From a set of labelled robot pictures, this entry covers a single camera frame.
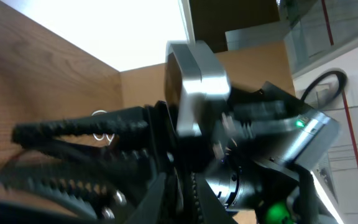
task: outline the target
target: wooden surface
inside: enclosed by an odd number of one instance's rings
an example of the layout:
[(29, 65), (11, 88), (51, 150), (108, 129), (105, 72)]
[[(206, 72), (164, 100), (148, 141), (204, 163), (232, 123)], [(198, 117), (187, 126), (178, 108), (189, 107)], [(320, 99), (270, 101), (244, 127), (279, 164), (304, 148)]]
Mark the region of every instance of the wooden surface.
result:
[(120, 108), (115, 69), (0, 2), (0, 163), (20, 150), (10, 142), (16, 123)]
[[(231, 82), (258, 90), (266, 81), (295, 95), (283, 41), (216, 54)], [(121, 72), (124, 107), (164, 100), (165, 64)]]

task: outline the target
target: green led indicator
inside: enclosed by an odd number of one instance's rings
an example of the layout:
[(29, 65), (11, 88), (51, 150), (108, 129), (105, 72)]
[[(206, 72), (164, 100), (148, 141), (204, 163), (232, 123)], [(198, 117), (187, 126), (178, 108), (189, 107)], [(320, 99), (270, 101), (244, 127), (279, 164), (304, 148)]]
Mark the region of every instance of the green led indicator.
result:
[(303, 127), (305, 127), (304, 122), (302, 122), (302, 121), (300, 121), (300, 120), (296, 121), (295, 124), (296, 124), (296, 126), (297, 126), (298, 128), (303, 128)]

